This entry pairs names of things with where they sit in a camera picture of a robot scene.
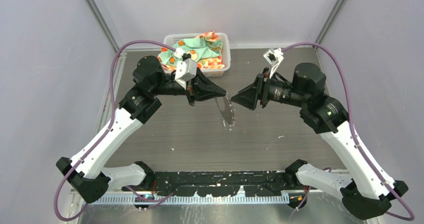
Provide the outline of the large metal keyring holder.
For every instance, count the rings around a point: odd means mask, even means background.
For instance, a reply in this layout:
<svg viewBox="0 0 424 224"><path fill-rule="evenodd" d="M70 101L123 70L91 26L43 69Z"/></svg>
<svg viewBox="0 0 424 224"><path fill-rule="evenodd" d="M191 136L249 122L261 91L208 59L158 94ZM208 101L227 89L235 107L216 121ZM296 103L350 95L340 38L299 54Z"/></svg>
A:
<svg viewBox="0 0 424 224"><path fill-rule="evenodd" d="M230 98L231 95L229 93L226 93L224 97L218 97L214 100L221 115L224 127L228 129L233 129L236 124L236 113Z"/></svg>

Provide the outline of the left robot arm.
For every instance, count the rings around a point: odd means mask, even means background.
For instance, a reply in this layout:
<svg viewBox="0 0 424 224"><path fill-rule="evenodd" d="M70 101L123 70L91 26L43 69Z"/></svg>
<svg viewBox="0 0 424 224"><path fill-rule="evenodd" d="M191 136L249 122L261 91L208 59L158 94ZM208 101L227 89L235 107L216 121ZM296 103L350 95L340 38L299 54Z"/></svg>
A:
<svg viewBox="0 0 424 224"><path fill-rule="evenodd" d="M206 77L190 58L179 62L173 74L167 74L157 57L146 56L138 61L132 75L135 85L119 102L110 121L81 151L57 161L57 168L86 203L125 186L142 191L153 187L155 173L144 162L113 168L105 164L161 107L160 95L185 96L190 105L226 95L226 90Z"/></svg>

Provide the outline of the green orange patterned cloth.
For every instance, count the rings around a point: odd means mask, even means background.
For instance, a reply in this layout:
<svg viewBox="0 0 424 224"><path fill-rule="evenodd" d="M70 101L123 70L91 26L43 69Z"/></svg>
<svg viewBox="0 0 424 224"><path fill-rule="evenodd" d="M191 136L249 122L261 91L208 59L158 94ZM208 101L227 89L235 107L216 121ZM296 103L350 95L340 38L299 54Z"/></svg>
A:
<svg viewBox="0 0 424 224"><path fill-rule="evenodd" d="M206 32L193 38L178 40L173 48L180 48L184 53L189 54L200 69L211 70L225 67L222 61L223 44L221 37L215 32ZM167 48L162 48L157 57L164 69L168 71L176 70L177 62L182 60Z"/></svg>

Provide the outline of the white plastic basket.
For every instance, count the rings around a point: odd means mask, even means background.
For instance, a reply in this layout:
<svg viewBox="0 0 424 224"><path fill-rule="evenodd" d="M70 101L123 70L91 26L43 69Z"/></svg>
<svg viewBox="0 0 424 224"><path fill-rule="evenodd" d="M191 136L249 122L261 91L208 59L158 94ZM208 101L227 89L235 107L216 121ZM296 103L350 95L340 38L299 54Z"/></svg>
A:
<svg viewBox="0 0 424 224"><path fill-rule="evenodd" d="M168 35L164 38L163 43L167 46L172 47L174 43L176 43L178 40L185 39L185 38L193 38L198 35L201 35L203 33L191 33L191 34L173 34ZM224 33L216 33L219 37L221 37L223 41L223 52L222 52L222 59L225 67L223 69L211 69L207 70L204 69L201 71L207 76L207 77L220 77L224 74L225 71L227 71L231 66L231 53L229 48L229 40L226 34Z"/></svg>

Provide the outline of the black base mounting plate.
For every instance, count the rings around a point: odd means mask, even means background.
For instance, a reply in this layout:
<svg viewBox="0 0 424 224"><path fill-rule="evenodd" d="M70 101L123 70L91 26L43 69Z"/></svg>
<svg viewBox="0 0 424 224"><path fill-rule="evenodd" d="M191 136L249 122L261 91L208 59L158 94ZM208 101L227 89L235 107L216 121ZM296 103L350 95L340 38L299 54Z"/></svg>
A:
<svg viewBox="0 0 424 224"><path fill-rule="evenodd" d="M306 187L285 172L265 171L157 171L148 174L135 191L148 191L160 196L200 197L235 196L243 190L248 197L279 196L286 190Z"/></svg>

